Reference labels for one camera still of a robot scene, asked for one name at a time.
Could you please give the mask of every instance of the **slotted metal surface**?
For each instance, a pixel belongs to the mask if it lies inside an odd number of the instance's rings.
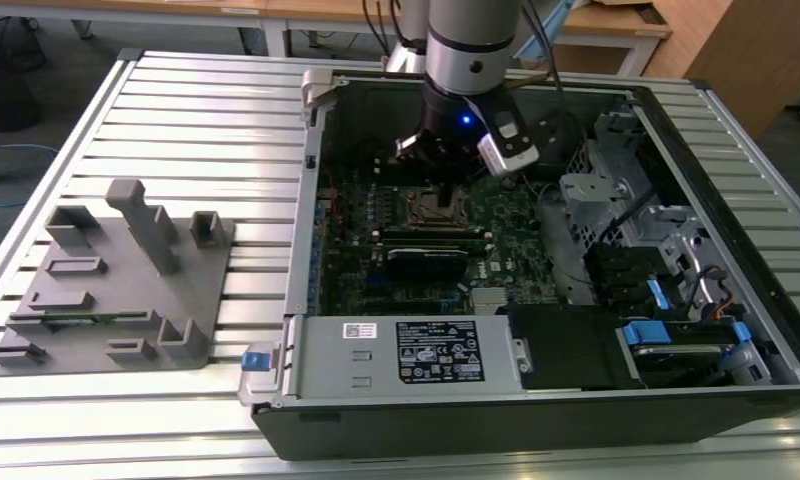
[[[0,336],[47,251],[47,212],[83,204],[113,215],[109,180],[140,177],[171,216],[216,210],[239,223],[213,360],[199,371],[0,378],[0,478],[659,478],[670,469],[682,478],[800,478],[800,416],[691,445],[389,463],[275,456],[236,399],[237,361],[251,342],[280,336],[301,73],[379,68],[311,62],[148,52],[116,65],[0,250]],[[570,79],[652,88],[800,309],[800,203],[711,94],[675,80]],[[446,441],[462,439],[446,432]]]

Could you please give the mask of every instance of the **blue release tab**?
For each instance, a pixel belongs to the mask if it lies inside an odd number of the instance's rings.
[[[655,302],[658,303],[658,308],[662,310],[670,310],[670,301],[664,296],[664,291],[662,290],[662,286],[658,283],[658,280],[650,278],[646,283],[650,285],[650,290],[652,290],[652,295],[655,295]]]
[[[735,332],[735,336],[738,337],[738,343],[744,343],[752,338],[752,335],[750,334],[750,329],[747,328],[747,324],[744,322],[735,322],[732,324],[732,331]]]
[[[268,372],[272,370],[272,354],[263,352],[245,352],[240,360],[240,367],[247,372]]]
[[[635,320],[623,328],[628,345],[672,343],[667,327],[660,320]]]

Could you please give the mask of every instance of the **wooden table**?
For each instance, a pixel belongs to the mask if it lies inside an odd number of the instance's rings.
[[[376,2],[368,1],[376,17]],[[0,0],[0,15],[260,28],[273,57],[289,56],[291,30],[369,33],[360,0]],[[391,34],[385,11],[383,23]],[[530,37],[523,25],[520,41]],[[668,26],[644,22],[631,7],[588,5],[570,15],[558,44],[627,49],[616,73],[638,76],[670,32]]]

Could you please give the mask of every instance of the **green circuit board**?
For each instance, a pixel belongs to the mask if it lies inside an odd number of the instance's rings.
[[[353,173],[319,195],[323,232],[315,314],[463,315],[475,288],[500,287],[510,301],[556,302],[536,222],[535,192],[524,183],[484,178],[458,190],[452,210],[428,187],[379,185]],[[389,252],[467,254],[459,279],[389,278]]]

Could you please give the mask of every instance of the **power supply label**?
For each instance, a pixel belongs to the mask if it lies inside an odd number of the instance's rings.
[[[475,322],[397,322],[403,383],[483,382]]]

